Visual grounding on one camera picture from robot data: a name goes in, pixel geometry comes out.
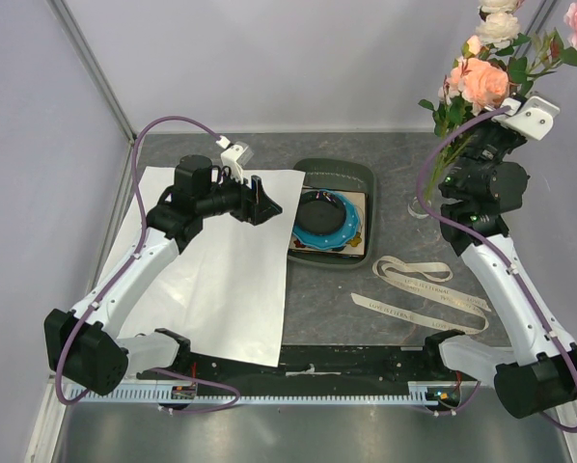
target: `white bracket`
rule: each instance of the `white bracket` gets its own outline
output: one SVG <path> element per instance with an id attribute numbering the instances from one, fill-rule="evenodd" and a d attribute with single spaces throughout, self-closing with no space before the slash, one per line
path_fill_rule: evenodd
<path id="1" fill-rule="evenodd" d="M 539 304 L 541 311 L 556 332 L 565 350 L 571 349 L 574 338 L 552 315 L 522 266 L 516 254 L 513 240 L 501 234 L 488 238 L 515 264 L 513 272 L 522 276 L 529 291 Z M 501 262 L 499 257 L 487 246 L 470 245 L 461 255 L 462 260 L 471 269 L 485 289 L 494 310 L 509 335 L 516 362 L 520 367 L 537 361 L 537 355 L 548 357 L 559 355 L 557 346 L 552 342 L 552 334 L 546 332 L 537 318 L 531 304 L 515 281 L 513 274 Z"/>
<path id="2" fill-rule="evenodd" d="M 104 295 L 96 311 L 87 320 L 90 325 L 99 321 L 103 325 L 102 329 L 111 338 L 117 338 L 122 326 L 124 326 L 125 319 L 145 290 L 155 280 L 155 277 L 179 256 L 177 242 L 174 239 L 167 239 L 165 234 L 156 229 L 147 230 L 145 247 L 141 250 L 140 257 L 130 265 L 122 277 Z M 74 305 L 73 309 L 78 318 L 87 311 L 96 295 L 130 259 L 135 246 L 136 244 L 133 244 L 115 268 L 83 300 Z"/>
<path id="3" fill-rule="evenodd" d="M 515 362 L 511 352 L 484 345 L 468 336 L 444 340 L 439 345 L 439 352 L 447 368 L 462 371 L 488 388 L 494 388 L 497 365 Z"/>
<path id="4" fill-rule="evenodd" d="M 561 108 L 539 94 L 533 94 L 520 107 L 514 98 L 506 98 L 502 106 L 509 106 L 510 111 L 492 118 L 503 127 L 508 127 L 527 138 L 541 140 L 552 129 L 554 119 Z"/>
<path id="5" fill-rule="evenodd" d="M 231 176 L 237 181 L 243 181 L 243 166 L 252 159 L 254 153 L 245 143 L 237 142 L 224 150 L 220 155 L 222 165 L 231 168 Z"/>
<path id="6" fill-rule="evenodd" d="M 173 338 L 161 333 L 116 340 L 119 347 L 127 349 L 127 370 L 131 376 L 150 368 L 165 368 L 173 364 L 179 351 L 179 344 Z"/>

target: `blue ring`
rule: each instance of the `blue ring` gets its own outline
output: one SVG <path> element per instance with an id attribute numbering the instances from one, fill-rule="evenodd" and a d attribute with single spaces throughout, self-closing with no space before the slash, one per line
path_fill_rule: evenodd
<path id="1" fill-rule="evenodd" d="M 302 244 L 319 251 L 329 251 L 330 249 L 342 248 L 348 241 L 353 239 L 357 234 L 357 231 L 359 231 L 361 221 L 359 220 L 357 207 L 340 193 L 323 189 L 318 191 L 327 192 L 342 201 L 346 208 L 346 219 L 344 220 L 344 225 L 338 231 L 325 236 L 317 236 L 308 233 L 295 225 L 292 228 L 292 234 L 294 234 Z"/>

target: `white ribbon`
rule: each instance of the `white ribbon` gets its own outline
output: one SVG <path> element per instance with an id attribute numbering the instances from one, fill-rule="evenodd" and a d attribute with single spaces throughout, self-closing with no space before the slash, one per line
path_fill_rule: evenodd
<path id="1" fill-rule="evenodd" d="M 415 323 L 416 325 L 426 326 L 427 328 L 433 328 L 435 330 L 441 331 L 454 329 L 461 330 L 467 335 L 476 335 L 481 333 L 489 326 L 488 320 L 485 317 L 483 311 L 492 311 L 488 307 L 488 303 L 485 300 L 479 297 L 465 294 L 460 291 L 456 291 L 455 289 L 450 289 L 435 283 L 425 282 L 424 280 L 419 280 L 417 278 L 408 277 L 398 273 L 419 273 L 431 282 L 444 283 L 452 279 L 453 272 L 451 268 L 443 262 L 405 263 L 400 259 L 396 259 L 391 256 L 384 256 L 374 263 L 372 266 L 372 272 L 374 272 L 374 275 L 379 277 L 384 282 L 387 282 L 391 286 L 395 286 L 399 289 L 410 292 L 411 294 L 422 296 L 425 299 L 439 302 L 458 311 L 463 311 L 465 313 L 478 316 L 479 318 L 483 319 L 483 328 L 478 330 L 468 326 L 449 323 L 445 320 L 440 320 L 431 316 L 420 315 L 406 309 L 383 304 L 382 302 L 375 301 L 360 294 L 352 293 L 351 297 L 353 302 L 358 306 L 379 313 L 385 313 L 394 318 L 399 318 L 401 320 Z M 447 274 L 447 276 L 444 278 L 439 278 L 431 275 L 432 273 L 443 273 Z"/>

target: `gray tabletop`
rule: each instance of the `gray tabletop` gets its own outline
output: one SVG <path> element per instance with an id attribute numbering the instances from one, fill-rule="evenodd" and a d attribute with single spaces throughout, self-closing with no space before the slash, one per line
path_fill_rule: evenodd
<path id="1" fill-rule="evenodd" d="M 134 403 L 69 407 L 53 463 L 571 463 L 561 432 L 515 420 L 492 390 L 458 418 L 409 407 L 238 406 L 169 416 Z"/>
<path id="2" fill-rule="evenodd" d="M 437 139 L 424 133 L 265 133 L 227 135 L 247 143 L 255 157 L 249 169 L 290 169 L 306 157 L 335 157 L 369 166 L 378 181 L 378 207 L 373 230 L 372 259 L 394 256 L 405 262 L 445 262 L 453 279 L 445 286 L 486 298 L 471 271 L 441 237 L 433 219 L 412 217 L 407 203 L 414 196 L 415 178 Z M 150 135 L 139 160 L 147 166 L 175 167 L 186 154 L 219 161 L 220 149 L 205 134 Z M 451 323 L 481 328 L 474 315 L 436 304 L 388 285 L 371 271 L 371 262 L 355 270 L 327 270 L 288 262 L 287 303 L 283 343 L 422 345 L 434 330 L 353 304 L 356 292 Z M 474 339 L 507 346 L 508 336 L 495 313 L 490 326 Z"/>

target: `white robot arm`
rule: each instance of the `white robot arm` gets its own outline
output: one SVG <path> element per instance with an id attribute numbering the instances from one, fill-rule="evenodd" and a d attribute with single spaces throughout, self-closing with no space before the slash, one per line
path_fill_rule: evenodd
<path id="1" fill-rule="evenodd" d="M 230 212 L 241 221 L 259 225 L 282 212 L 262 189 L 261 179 L 243 179 L 240 163 L 248 158 L 243 144 L 222 154 L 224 168 L 204 156 L 185 156 L 175 169 L 175 182 L 147 214 L 142 247 L 132 245 L 121 262 L 68 313 L 53 310 L 44 321 L 48 363 L 53 370 L 74 326 L 90 307 L 94 311 L 72 340 L 64 375 L 100 395 L 112 392 L 126 375 L 170 366 L 189 341 L 168 330 L 119 339 L 125 319 L 157 275 L 183 252 L 203 229 L 203 219 Z M 218 178 L 212 180 L 212 172 Z M 132 263 L 124 270 L 124 264 Z M 119 279 L 109 287 L 118 274 Z M 101 300 L 94 302 L 101 291 Z"/>
<path id="2" fill-rule="evenodd" d="M 440 185 L 445 198 L 442 215 L 480 233 L 512 262 L 507 268 L 489 247 L 468 233 L 443 224 L 441 231 L 456 253 L 473 271 L 488 294 L 506 328 L 512 352 L 476 342 L 460 332 L 430 337 L 426 345 L 440 355 L 442 366 L 462 371 L 493 387 L 503 405 L 516 418 L 577 398 L 568 367 L 554 344 L 557 338 L 577 369 L 575 340 L 539 296 L 520 262 L 501 214 L 522 205 L 529 176 L 516 163 L 503 158 L 526 143 L 541 140 L 552 128 L 559 108 L 540 95 L 526 101 L 508 98 L 503 106 L 511 109 L 480 124 L 471 141 Z M 546 332 L 527 296 L 516 281 L 522 277 L 552 331 Z"/>

